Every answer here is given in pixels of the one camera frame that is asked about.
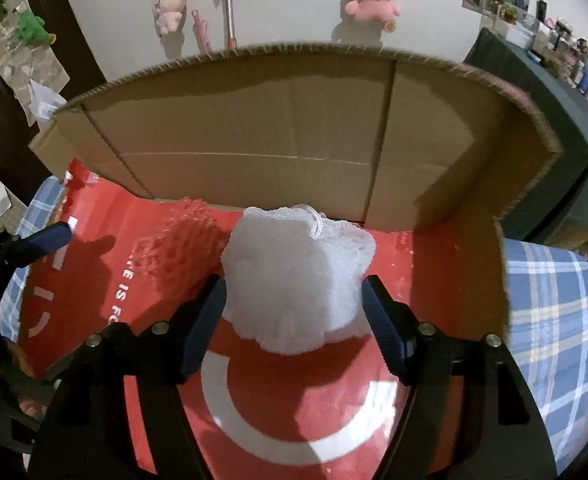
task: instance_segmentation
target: cardboard flap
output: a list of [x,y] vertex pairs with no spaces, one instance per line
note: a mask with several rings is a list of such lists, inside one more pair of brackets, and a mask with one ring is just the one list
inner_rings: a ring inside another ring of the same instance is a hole
[[56,121],[50,121],[45,130],[41,130],[32,139],[30,149],[39,156],[45,167],[59,179],[65,179],[69,163],[75,158],[87,165],[87,161],[77,147],[64,136]]
[[[528,147],[544,121],[481,70],[337,45],[180,60],[89,92],[55,120],[73,146],[62,156],[78,153],[139,195],[265,209],[305,202],[389,231],[450,218],[478,179],[500,216],[550,159],[549,143]],[[532,136],[518,140],[520,130]],[[512,138],[522,155],[496,165]],[[501,180],[519,164],[522,178]]]
[[458,336],[505,336],[509,298],[498,220],[548,171],[560,153],[536,107],[513,107],[496,153],[475,180],[453,220],[458,241],[461,324]]

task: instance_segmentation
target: blue plaid fabric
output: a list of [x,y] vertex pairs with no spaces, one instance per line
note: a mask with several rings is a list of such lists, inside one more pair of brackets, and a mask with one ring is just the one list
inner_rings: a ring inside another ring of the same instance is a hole
[[[55,176],[45,179],[25,211],[15,234],[25,238],[46,227],[63,189]],[[0,333],[14,342],[18,339],[21,300],[29,273],[29,267],[16,269],[0,303]]]
[[509,349],[547,428],[558,473],[580,451],[588,408],[588,263],[570,251],[504,240]]

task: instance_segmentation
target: green plush toy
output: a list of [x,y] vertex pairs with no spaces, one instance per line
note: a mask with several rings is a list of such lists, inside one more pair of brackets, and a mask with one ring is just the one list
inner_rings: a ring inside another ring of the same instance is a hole
[[32,45],[52,44],[56,41],[56,34],[48,33],[44,28],[45,22],[35,16],[31,10],[26,10],[18,19],[16,31],[19,38]]

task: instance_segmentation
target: metal pole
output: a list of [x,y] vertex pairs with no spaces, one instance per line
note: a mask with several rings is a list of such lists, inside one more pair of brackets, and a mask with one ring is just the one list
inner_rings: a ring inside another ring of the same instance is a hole
[[225,13],[226,13],[226,28],[227,28],[227,48],[236,48],[236,36],[234,31],[234,7],[232,0],[225,0]]

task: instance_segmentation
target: black table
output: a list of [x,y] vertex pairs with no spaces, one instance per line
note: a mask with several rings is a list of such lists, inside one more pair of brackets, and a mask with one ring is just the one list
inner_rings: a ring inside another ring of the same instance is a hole
[[588,229],[588,103],[569,84],[529,59],[525,50],[487,28],[465,62],[522,88],[538,105],[563,153],[502,221],[508,238],[544,243],[567,220]]

